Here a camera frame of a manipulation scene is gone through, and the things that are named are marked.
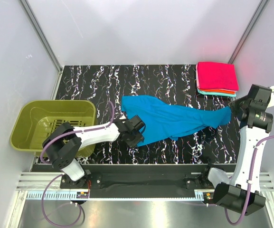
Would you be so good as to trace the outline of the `blue t shirt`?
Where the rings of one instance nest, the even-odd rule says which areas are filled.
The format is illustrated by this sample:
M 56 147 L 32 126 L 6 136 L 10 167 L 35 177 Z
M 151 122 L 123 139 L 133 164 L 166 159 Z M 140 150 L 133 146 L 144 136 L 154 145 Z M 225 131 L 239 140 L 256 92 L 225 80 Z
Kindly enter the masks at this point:
M 145 123 L 142 133 L 144 141 L 137 144 L 139 147 L 167 138 L 176 141 L 207 127 L 216 129 L 231 120 L 229 107 L 205 111 L 166 104 L 149 95 L 123 96 L 121 111 L 125 112 L 128 118 L 137 115 Z

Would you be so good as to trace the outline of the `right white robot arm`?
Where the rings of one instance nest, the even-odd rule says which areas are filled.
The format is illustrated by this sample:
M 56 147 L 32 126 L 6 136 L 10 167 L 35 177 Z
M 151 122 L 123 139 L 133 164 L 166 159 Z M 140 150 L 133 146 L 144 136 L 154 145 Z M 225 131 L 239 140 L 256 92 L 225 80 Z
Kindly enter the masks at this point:
M 213 204 L 226 211 L 248 216 L 265 206 L 260 192 L 260 168 L 273 125 L 273 115 L 266 110 L 274 106 L 274 86 L 252 85 L 248 94 L 229 103 L 232 115 L 240 122 L 240 149 L 231 177 L 211 167 L 200 177 L 205 188 L 214 187 Z

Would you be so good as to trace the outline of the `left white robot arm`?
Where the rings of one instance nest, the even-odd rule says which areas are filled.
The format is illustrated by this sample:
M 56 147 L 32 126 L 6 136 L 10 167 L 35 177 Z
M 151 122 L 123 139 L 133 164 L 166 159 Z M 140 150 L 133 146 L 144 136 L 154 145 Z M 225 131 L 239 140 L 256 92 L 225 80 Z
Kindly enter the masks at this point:
M 89 127 L 74 127 L 66 122 L 42 143 L 40 158 L 46 154 L 53 168 L 65 173 L 75 187 L 82 188 L 87 184 L 89 173 L 76 160 L 79 150 L 89 145 L 117 140 L 135 148 L 144 141 L 145 128 L 145 123 L 137 115 L 131 119 L 111 119 L 105 124 Z

